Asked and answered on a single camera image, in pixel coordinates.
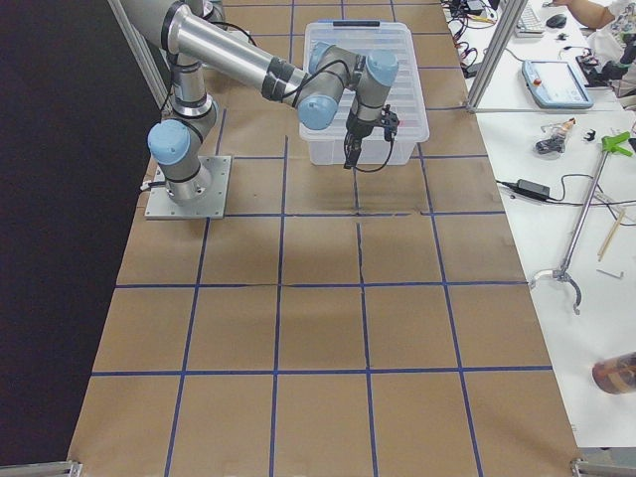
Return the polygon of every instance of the reacher grabber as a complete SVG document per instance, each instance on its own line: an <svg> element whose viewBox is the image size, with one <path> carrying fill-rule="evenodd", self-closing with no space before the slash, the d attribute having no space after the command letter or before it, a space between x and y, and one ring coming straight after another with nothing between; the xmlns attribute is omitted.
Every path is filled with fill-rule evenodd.
<svg viewBox="0 0 636 477"><path fill-rule="evenodd" d="M607 162L607 158L609 154L613 152L619 152L626 156L631 156L632 153L626 149L623 149L619 146L620 143L625 142L629 139L629 132L623 132L617 136L604 136L601 139L602 145L602 154L598 164L596 165L596 170L594 171L594 175L592 176L591 184L589 185L589 190L585 196L585 202L580 210L580 214L578 215L578 220L576 221L576 226L574 227L574 232L572 234L572 238L569 241L569 245L567 246L567 252L563 257L562 262L560 263L560 267L554 270L541 270L535 273L535 276L532 280L530 280L530 288L534 288L537 285L537 281L541 278L553 278L556 281L561 281L565 283L569 283L574 288L576 293L576 299L574 301L573 309L576 315L580 314L580 310L578 309L581 302L581 291L580 287L576 284L573 278L567 273L567 269L572 260L572 255L574 254L574 249L576 248L576 243L580 238L580 233L583 230L583 223L585 222L585 218L587 217L587 213L589 212L589 207L591 206L592 199L594 198L594 191L598 187L598 181L600 179L600 175L603 172L603 167L605 167L605 163Z"/></svg>

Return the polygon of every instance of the metal mounting plate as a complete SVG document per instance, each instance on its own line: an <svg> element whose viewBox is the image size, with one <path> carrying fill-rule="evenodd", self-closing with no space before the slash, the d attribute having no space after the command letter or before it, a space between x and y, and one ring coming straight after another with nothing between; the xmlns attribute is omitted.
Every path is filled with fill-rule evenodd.
<svg viewBox="0 0 636 477"><path fill-rule="evenodd" d="M150 191L146 206L146 219L179 220L179 219L222 219L226 213L226 198L232 156L200 156L203 167L210 171L212 184L207 194L188 204L177 204L170 199L165 187L155 187ZM157 168L154 181L164 181L161 169Z"/></svg>

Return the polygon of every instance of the white keyboard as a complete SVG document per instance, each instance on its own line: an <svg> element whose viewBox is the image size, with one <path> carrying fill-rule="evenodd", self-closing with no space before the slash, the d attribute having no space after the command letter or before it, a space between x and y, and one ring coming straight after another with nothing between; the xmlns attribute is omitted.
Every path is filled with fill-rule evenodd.
<svg viewBox="0 0 636 477"><path fill-rule="evenodd" d="M533 10L530 4L526 4L526 8L521 14L519 22L515 27L515 36L517 37L540 37L546 32L546 26L544 22L539 20L539 17Z"/></svg>

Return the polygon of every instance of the dark background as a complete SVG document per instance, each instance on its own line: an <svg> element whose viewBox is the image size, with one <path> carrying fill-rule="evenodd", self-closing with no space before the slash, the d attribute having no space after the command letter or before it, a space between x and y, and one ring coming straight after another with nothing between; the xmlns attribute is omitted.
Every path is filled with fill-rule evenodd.
<svg viewBox="0 0 636 477"><path fill-rule="evenodd" d="M0 15L0 465L66 460L158 107L106 0Z"/></svg>

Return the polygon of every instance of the person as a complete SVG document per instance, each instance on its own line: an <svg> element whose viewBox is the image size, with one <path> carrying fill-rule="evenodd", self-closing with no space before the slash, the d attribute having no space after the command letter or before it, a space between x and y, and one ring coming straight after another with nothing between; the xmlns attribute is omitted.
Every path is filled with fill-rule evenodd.
<svg viewBox="0 0 636 477"><path fill-rule="evenodd" d="M587 37L592 54L601 66L608 61L618 62L623 56L623 36L636 34L636 1L614 0L604 7L590 0L555 0L554 5L564 5L578 23L595 32ZM632 66L618 82L616 94L624 95L636 88L636 68Z"/></svg>

